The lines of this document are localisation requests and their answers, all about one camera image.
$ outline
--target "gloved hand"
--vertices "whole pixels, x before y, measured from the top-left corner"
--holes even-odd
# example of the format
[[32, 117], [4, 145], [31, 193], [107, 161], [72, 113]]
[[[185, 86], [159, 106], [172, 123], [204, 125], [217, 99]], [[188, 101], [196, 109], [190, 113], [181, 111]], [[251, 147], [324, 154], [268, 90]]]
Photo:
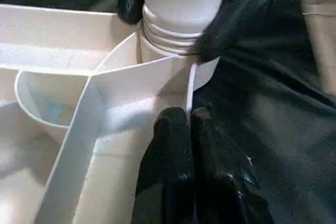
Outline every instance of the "gloved hand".
[[191, 123], [190, 136], [181, 108], [158, 116], [140, 165], [132, 223], [274, 223], [246, 154], [223, 138], [205, 108], [193, 112]]
[[[223, 49], [230, 47], [249, 23], [258, 15], [265, 15], [271, 0], [223, 0], [212, 23], [196, 42], [199, 61], [207, 62], [221, 56]], [[136, 24], [142, 18], [144, 0], [119, 0], [119, 17]]]

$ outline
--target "wrinkled black material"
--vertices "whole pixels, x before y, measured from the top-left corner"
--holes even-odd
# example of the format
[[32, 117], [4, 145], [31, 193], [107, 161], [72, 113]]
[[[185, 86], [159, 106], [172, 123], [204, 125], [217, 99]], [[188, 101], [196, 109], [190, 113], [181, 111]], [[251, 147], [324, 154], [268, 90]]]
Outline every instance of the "wrinkled black material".
[[[115, 12], [118, 0], [0, 1]], [[335, 223], [334, 97], [321, 89], [299, 0], [271, 0], [266, 11], [233, 45], [218, 38], [227, 47], [194, 108], [208, 108], [223, 138], [251, 158], [275, 223]]]
[[194, 215], [194, 165], [186, 114], [160, 113], [140, 165], [133, 224], [188, 224]]

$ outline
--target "plastic divider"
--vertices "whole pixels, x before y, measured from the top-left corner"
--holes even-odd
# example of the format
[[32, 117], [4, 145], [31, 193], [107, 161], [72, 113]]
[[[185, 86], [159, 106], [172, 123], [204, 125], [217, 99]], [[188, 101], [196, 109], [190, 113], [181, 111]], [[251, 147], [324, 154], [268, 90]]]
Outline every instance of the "plastic divider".
[[170, 57], [89, 79], [35, 224], [129, 223], [157, 115], [191, 101], [186, 60]]
[[88, 80], [62, 144], [35, 223], [71, 223], [98, 135], [103, 106]]

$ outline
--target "white plastic bottle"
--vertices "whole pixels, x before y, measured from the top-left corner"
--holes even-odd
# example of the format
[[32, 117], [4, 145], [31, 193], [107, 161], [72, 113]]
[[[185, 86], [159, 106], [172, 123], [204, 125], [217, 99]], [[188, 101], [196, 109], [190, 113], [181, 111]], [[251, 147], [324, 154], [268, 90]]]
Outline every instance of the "white plastic bottle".
[[155, 46], [191, 54], [190, 46], [215, 17], [222, 0], [145, 0], [144, 33]]

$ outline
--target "white plastic tray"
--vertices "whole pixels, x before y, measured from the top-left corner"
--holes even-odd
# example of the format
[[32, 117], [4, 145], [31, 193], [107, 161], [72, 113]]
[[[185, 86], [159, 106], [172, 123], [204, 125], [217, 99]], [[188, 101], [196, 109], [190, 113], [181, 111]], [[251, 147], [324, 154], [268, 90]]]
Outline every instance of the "white plastic tray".
[[153, 47], [116, 14], [0, 5], [0, 223], [130, 223], [156, 116], [217, 60]]

